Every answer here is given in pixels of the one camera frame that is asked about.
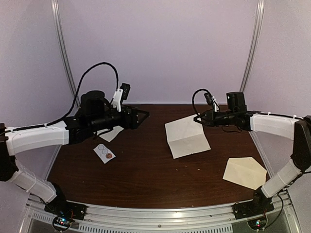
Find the white letter paper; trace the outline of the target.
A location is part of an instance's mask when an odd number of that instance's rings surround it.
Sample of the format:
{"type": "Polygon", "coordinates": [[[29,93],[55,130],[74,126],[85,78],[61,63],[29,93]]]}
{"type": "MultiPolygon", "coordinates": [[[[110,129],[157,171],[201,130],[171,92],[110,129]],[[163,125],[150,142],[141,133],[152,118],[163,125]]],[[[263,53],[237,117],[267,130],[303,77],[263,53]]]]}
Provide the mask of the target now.
{"type": "Polygon", "coordinates": [[[192,115],[165,124],[173,159],[211,150],[203,126],[195,122],[194,117],[192,115]]]}

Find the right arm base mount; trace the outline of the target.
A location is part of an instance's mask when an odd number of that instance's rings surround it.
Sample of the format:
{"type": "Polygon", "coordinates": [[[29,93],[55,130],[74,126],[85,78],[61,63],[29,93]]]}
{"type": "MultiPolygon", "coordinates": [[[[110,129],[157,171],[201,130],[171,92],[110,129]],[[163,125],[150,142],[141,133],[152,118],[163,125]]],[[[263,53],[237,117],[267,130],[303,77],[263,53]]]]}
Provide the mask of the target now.
{"type": "Polygon", "coordinates": [[[274,206],[271,199],[264,202],[257,202],[255,200],[236,202],[232,205],[235,219],[246,218],[247,225],[255,231],[265,229],[268,222],[267,213],[273,210],[274,206]]]}

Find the cream paper envelope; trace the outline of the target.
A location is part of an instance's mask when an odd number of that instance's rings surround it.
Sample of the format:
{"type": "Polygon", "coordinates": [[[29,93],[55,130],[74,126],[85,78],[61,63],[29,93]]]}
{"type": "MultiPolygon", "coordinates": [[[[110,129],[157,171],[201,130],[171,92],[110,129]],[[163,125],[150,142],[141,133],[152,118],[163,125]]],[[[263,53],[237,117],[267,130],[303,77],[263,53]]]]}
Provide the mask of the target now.
{"type": "Polygon", "coordinates": [[[253,157],[229,158],[223,180],[256,190],[266,182],[267,170],[253,157]]]}

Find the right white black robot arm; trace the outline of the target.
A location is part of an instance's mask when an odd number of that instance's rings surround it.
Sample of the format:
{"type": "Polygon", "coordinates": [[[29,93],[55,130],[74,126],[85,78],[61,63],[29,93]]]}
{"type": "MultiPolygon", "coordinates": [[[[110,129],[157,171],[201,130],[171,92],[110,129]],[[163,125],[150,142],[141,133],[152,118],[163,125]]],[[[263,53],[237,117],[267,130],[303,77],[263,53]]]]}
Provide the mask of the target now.
{"type": "Polygon", "coordinates": [[[289,162],[253,194],[249,210],[260,214],[272,197],[303,176],[311,166],[311,117],[296,117],[249,111],[242,92],[226,95],[228,110],[221,111],[216,99],[205,90],[204,96],[212,109],[195,113],[194,121],[207,127],[236,126],[239,130],[262,132],[292,140],[293,152],[289,162]]]}

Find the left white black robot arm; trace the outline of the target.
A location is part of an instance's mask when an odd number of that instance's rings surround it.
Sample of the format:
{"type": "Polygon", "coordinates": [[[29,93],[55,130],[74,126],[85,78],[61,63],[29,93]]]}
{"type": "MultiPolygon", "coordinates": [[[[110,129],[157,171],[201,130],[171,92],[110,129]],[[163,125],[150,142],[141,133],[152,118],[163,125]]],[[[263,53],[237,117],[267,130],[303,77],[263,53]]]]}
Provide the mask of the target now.
{"type": "Polygon", "coordinates": [[[149,117],[148,111],[124,105],[128,92],[119,88],[112,102],[102,91],[89,91],[81,96],[81,105],[74,116],[66,116],[57,123],[6,128],[0,125],[0,180],[12,182],[27,192],[50,203],[60,216],[70,211],[61,189],[51,182],[37,178],[18,164],[15,155],[21,152],[57,145],[78,144],[102,131],[115,127],[137,129],[149,117]]]}

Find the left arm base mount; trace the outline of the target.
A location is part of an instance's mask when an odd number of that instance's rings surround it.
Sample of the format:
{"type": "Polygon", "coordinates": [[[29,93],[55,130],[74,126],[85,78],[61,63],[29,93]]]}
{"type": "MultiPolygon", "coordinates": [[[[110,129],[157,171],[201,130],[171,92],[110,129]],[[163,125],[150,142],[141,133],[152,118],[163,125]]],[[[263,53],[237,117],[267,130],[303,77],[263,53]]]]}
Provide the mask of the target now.
{"type": "Polygon", "coordinates": [[[55,217],[52,220],[52,227],[57,232],[67,231],[77,220],[84,220],[86,205],[67,201],[64,210],[57,210],[51,203],[41,200],[44,204],[44,211],[52,213],[55,217]]]}

